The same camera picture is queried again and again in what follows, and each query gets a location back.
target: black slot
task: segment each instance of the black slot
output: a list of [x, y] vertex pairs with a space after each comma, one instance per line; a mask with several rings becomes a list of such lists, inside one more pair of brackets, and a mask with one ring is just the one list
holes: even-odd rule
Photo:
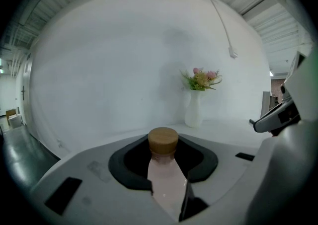
[[80, 179], [68, 177], [44, 204], [62, 215], [81, 183]]
[[237, 155], [235, 155], [235, 157], [241, 158], [241, 159], [246, 159], [249, 161], [253, 161], [254, 160], [254, 155], [250, 155], [250, 154], [246, 154], [243, 152], [239, 152]]

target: gray floor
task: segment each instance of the gray floor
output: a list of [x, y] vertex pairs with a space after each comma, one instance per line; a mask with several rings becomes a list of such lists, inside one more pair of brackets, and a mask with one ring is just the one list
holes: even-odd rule
[[3, 133], [5, 165], [19, 188], [29, 191], [60, 159], [32, 137], [26, 126]]

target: pink flower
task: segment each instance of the pink flower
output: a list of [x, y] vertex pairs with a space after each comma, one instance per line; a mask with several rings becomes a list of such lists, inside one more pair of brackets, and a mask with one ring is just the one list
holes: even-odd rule
[[217, 75], [215, 74], [215, 72], [208, 71], [208, 72], [207, 72], [207, 76], [208, 76], [210, 79], [213, 79], [213, 78], [215, 78]]

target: pink bottle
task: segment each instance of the pink bottle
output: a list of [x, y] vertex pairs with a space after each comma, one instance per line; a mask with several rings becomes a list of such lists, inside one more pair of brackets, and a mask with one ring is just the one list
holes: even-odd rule
[[174, 159], [178, 133], [170, 128], [156, 128], [148, 134], [152, 158], [148, 179], [153, 185], [153, 197], [175, 220], [179, 220], [187, 179]]

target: white cable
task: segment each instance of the white cable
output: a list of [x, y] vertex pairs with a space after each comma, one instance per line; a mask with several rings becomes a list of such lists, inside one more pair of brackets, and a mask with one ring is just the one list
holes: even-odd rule
[[211, 3], [212, 3], [212, 5], [213, 5], [214, 9], [216, 10], [216, 12], [217, 12], [217, 14], [218, 14], [218, 16], [219, 16], [219, 18], [220, 18], [220, 20], [221, 20], [221, 23], [222, 23], [222, 25], [223, 25], [223, 28], [224, 28], [224, 30], [225, 30], [225, 34], [226, 34], [227, 39], [228, 39], [228, 42], [229, 42], [229, 46], [232, 47], [232, 44], [231, 44], [231, 41], [230, 41], [230, 38], [229, 38], [229, 34], [228, 34], [228, 31], [227, 31], [227, 28], [226, 28], [225, 25], [224, 25], [223, 19], [222, 19], [221, 15], [220, 15], [218, 9], [215, 7], [215, 4], [214, 4], [213, 0], [210, 0], [210, 1], [211, 1]]

